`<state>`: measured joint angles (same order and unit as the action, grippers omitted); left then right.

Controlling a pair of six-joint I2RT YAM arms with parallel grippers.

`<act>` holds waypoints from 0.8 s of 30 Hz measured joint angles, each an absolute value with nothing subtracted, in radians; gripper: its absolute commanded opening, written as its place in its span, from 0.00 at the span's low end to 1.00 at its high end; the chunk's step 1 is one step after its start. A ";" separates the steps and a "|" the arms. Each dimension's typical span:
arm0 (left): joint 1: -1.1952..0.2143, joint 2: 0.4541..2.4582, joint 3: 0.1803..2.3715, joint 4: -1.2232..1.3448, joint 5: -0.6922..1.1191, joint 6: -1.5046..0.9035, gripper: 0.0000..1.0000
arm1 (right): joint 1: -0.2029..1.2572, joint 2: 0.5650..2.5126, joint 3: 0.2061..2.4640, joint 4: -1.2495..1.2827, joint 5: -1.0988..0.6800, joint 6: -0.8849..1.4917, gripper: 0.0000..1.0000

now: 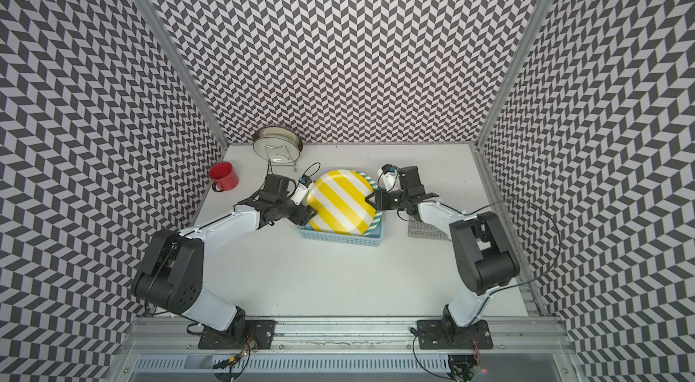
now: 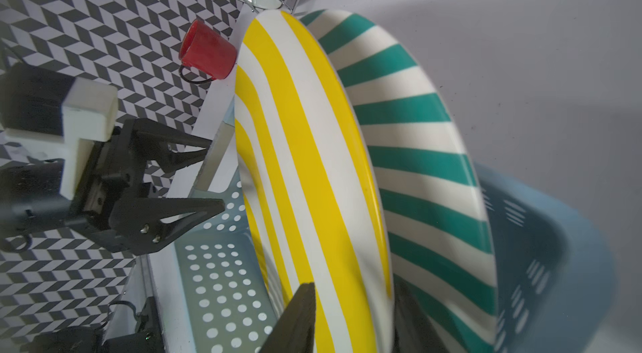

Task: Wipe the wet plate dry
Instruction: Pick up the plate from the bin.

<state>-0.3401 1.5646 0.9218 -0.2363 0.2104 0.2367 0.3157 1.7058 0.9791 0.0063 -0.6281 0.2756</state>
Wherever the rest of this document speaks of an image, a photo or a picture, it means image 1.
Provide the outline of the yellow striped round plate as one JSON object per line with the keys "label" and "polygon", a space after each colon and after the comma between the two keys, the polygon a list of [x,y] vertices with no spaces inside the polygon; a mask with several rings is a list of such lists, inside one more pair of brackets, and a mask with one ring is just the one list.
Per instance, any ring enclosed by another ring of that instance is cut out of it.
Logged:
{"label": "yellow striped round plate", "polygon": [[376,181],[356,170],[332,170],[309,188],[307,204],[316,211],[308,227],[337,235],[367,235],[379,224],[382,214],[366,198]]}

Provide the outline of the grey striped fluffy cloth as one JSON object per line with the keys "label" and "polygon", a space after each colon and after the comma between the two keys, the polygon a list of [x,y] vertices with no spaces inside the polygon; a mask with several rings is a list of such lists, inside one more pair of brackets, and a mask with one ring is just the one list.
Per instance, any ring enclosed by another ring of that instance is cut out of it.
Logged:
{"label": "grey striped fluffy cloth", "polygon": [[426,224],[422,221],[415,220],[410,217],[408,219],[407,225],[407,235],[412,238],[420,239],[430,239],[430,240],[444,240],[450,241],[451,238],[447,233],[443,232],[441,229],[435,226]]}

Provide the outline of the green striped round plate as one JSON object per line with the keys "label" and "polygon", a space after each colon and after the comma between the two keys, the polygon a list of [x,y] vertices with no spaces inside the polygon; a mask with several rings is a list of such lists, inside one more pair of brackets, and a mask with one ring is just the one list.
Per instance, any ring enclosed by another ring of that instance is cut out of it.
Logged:
{"label": "green striped round plate", "polygon": [[367,195],[367,197],[365,197],[366,203],[369,207],[375,210],[373,220],[363,236],[378,238],[382,234],[381,226],[384,213],[383,209],[380,207],[380,202],[382,201],[385,188],[379,179],[372,179],[365,173],[362,173],[362,176],[367,180],[367,183],[372,188],[372,191]]}

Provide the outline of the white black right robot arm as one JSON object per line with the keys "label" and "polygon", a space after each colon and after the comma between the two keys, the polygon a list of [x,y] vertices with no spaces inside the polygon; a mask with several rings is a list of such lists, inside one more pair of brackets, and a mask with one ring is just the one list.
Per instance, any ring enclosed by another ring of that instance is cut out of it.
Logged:
{"label": "white black right robot arm", "polygon": [[480,319],[492,295],[521,273],[521,263],[499,217],[491,212],[464,213],[423,185],[416,166],[381,168],[378,188],[365,201],[377,211],[403,211],[433,226],[452,243],[461,289],[443,309],[443,324],[463,329]]}

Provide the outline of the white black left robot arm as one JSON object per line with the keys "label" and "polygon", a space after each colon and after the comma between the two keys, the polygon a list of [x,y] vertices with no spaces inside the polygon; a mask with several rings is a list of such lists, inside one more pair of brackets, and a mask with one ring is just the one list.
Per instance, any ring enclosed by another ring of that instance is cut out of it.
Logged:
{"label": "white black left robot arm", "polygon": [[288,219],[304,226],[316,215],[306,201],[312,179],[268,174],[264,184],[224,215],[202,225],[153,235],[131,283],[131,293],[161,309],[197,322],[228,338],[245,329],[245,311],[209,291],[206,261],[243,235]]}

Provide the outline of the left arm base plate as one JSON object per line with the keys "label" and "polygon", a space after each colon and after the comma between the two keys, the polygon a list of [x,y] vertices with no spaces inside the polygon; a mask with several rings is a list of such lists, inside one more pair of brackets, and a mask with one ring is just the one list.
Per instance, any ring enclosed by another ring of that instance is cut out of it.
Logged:
{"label": "left arm base plate", "polygon": [[233,322],[226,331],[217,331],[206,326],[199,337],[198,348],[204,351],[218,351],[241,349],[249,344],[253,349],[271,349],[276,327],[276,320],[260,319]]}

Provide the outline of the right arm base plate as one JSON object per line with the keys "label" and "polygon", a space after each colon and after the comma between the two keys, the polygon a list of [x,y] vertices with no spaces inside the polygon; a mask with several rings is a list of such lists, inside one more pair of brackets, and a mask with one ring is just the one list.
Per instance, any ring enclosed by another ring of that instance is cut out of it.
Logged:
{"label": "right arm base plate", "polygon": [[492,334],[485,320],[458,327],[448,320],[419,320],[411,329],[420,349],[493,349]]}

